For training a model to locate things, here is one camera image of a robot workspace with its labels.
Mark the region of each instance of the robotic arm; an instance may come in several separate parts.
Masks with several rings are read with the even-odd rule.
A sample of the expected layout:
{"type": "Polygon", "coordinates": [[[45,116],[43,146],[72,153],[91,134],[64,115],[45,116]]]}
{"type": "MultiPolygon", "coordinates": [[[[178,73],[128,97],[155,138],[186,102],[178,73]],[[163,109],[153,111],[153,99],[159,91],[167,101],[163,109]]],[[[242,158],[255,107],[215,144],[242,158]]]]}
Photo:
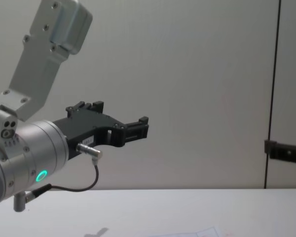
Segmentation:
{"type": "Polygon", "coordinates": [[[122,147],[147,137],[148,118],[124,124],[103,114],[103,102],[67,107],[67,117],[18,126],[46,102],[60,64],[77,54],[92,15],[77,0],[42,0],[23,38],[24,51],[7,90],[0,94],[0,201],[15,195],[14,209],[52,188],[24,190],[86,153],[97,170],[97,145],[122,147]]]}

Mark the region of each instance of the silver cylinder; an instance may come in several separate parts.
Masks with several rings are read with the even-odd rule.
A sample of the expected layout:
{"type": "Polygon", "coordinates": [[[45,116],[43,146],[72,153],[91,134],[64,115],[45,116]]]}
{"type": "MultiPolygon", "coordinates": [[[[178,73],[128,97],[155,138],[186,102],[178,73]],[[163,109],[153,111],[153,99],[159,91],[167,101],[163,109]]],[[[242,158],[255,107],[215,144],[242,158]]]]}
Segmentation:
{"type": "Polygon", "coordinates": [[[49,121],[34,122],[16,130],[15,136],[0,147],[4,176],[4,198],[28,189],[60,170],[68,161],[65,136],[49,121]]]}

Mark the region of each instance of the white wall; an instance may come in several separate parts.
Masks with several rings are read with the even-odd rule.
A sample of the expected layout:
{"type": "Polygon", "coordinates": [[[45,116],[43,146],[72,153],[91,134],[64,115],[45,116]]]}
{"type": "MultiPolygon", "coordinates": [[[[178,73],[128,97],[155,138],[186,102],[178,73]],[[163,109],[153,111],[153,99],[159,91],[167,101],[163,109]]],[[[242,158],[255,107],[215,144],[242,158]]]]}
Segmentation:
{"type": "MultiPolygon", "coordinates": [[[[283,0],[271,139],[296,145],[296,0],[283,0]]],[[[296,188],[296,164],[270,160],[269,188],[296,188]]]]}
{"type": "MultiPolygon", "coordinates": [[[[83,0],[94,20],[31,121],[103,100],[122,122],[149,116],[148,139],[99,147],[99,189],[261,188],[277,0],[83,0]]],[[[0,92],[38,0],[0,0],[0,92]]],[[[47,182],[84,187],[88,157],[47,182]]]]}

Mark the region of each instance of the black bracket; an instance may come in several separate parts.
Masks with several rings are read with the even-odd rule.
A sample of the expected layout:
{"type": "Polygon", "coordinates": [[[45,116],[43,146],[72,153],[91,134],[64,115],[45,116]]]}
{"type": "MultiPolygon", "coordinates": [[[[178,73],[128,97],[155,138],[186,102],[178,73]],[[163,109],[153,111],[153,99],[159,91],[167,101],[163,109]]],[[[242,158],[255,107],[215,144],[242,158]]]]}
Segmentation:
{"type": "Polygon", "coordinates": [[[66,108],[67,118],[54,122],[67,137],[69,159],[80,154],[75,150],[78,143],[90,147],[122,147],[127,142],[147,138],[148,117],[142,117],[138,122],[121,123],[103,114],[103,107],[102,101],[93,104],[81,101],[66,108]]]}
{"type": "Polygon", "coordinates": [[[271,159],[296,163],[296,146],[265,140],[264,152],[268,154],[271,159]]]}

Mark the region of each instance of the white table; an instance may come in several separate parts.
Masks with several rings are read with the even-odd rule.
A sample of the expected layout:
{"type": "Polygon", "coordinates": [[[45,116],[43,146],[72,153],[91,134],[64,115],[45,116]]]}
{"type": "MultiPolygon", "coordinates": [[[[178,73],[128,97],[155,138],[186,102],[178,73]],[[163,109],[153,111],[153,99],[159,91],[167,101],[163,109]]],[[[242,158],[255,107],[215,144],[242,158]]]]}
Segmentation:
{"type": "Polygon", "coordinates": [[[223,237],[296,237],[296,190],[48,192],[22,213],[12,206],[0,203],[0,237],[148,237],[212,226],[223,237]]]}

